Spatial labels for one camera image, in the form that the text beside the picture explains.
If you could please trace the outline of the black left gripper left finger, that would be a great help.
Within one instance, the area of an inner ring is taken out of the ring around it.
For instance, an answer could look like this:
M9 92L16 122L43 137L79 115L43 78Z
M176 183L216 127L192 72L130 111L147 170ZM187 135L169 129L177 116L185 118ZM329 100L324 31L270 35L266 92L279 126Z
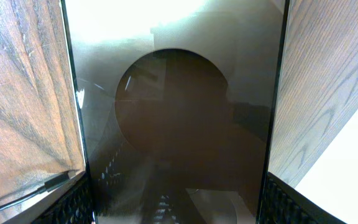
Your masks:
M81 177L31 224L92 224L93 200L88 175Z

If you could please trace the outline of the smartphone with bronze back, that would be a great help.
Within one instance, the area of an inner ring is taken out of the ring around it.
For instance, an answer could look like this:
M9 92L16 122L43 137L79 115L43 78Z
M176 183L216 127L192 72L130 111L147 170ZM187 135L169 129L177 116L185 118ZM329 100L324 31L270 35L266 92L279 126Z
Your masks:
M97 223L258 223L289 2L63 1Z

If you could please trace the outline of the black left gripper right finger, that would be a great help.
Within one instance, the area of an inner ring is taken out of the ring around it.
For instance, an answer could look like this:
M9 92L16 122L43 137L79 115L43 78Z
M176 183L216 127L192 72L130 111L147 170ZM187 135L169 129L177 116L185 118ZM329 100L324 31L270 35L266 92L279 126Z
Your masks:
M344 224L344 222L269 172L258 224Z

